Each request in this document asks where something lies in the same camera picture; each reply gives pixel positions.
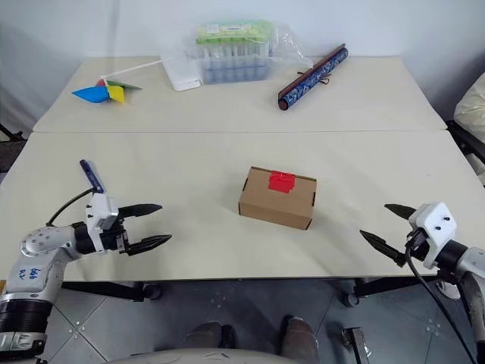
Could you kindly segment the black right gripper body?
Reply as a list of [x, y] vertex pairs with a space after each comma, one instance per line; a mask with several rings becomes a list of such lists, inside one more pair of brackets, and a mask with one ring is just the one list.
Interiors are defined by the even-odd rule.
[[410, 231], [406, 235], [405, 243], [405, 261], [409, 262], [411, 258], [423, 262], [429, 253], [429, 243], [427, 242], [428, 235], [421, 227]]

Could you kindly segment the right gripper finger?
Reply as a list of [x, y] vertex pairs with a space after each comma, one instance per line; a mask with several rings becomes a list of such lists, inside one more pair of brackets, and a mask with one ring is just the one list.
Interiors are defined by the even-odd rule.
[[415, 208], [394, 203], [385, 204], [384, 207], [406, 221], [416, 212]]
[[384, 254], [386, 257], [393, 260], [400, 268], [406, 264], [406, 257], [404, 253], [401, 253], [397, 249], [393, 248], [386, 243], [384, 239], [378, 237], [367, 231], [360, 230], [360, 234], [363, 238], [379, 253]]

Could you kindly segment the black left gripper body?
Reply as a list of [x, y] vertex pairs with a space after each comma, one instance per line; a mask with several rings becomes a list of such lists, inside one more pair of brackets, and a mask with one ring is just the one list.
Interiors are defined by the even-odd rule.
[[128, 254], [130, 250], [124, 217], [117, 216], [110, 228], [102, 228], [100, 238], [105, 250], [118, 251], [120, 254]]

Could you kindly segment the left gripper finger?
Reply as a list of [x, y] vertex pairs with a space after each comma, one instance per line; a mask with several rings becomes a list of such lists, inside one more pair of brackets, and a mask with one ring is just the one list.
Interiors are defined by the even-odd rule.
[[172, 238], [171, 234], [155, 235], [152, 237], [147, 237], [142, 239], [140, 242], [135, 244], [126, 245], [126, 254], [128, 256], [134, 256], [141, 253], [148, 252], [158, 246], [166, 243]]
[[150, 215], [153, 212], [162, 209], [162, 206], [157, 204], [136, 204], [132, 206], [124, 206], [118, 209], [119, 218], [129, 218], [129, 217], [141, 217], [144, 215]]

